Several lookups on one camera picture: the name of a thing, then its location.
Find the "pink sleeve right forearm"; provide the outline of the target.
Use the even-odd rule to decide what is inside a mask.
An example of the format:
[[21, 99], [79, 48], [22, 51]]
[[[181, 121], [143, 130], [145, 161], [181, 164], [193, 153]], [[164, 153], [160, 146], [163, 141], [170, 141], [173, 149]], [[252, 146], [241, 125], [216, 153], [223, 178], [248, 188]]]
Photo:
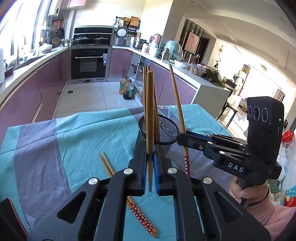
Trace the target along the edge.
[[246, 209], [270, 233], [271, 240], [295, 240], [296, 207], [274, 206], [269, 197]]

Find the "right hand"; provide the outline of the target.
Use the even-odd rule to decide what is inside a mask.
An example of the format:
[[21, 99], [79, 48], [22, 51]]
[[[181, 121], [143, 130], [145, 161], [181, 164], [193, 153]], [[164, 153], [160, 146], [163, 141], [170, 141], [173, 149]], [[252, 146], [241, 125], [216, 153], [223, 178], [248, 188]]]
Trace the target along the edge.
[[253, 186], [245, 189], [242, 189], [238, 183], [239, 178], [236, 176], [231, 176], [228, 193], [239, 203], [241, 203], [243, 199], [249, 200], [250, 204], [261, 202], [269, 193], [267, 181], [263, 185]]

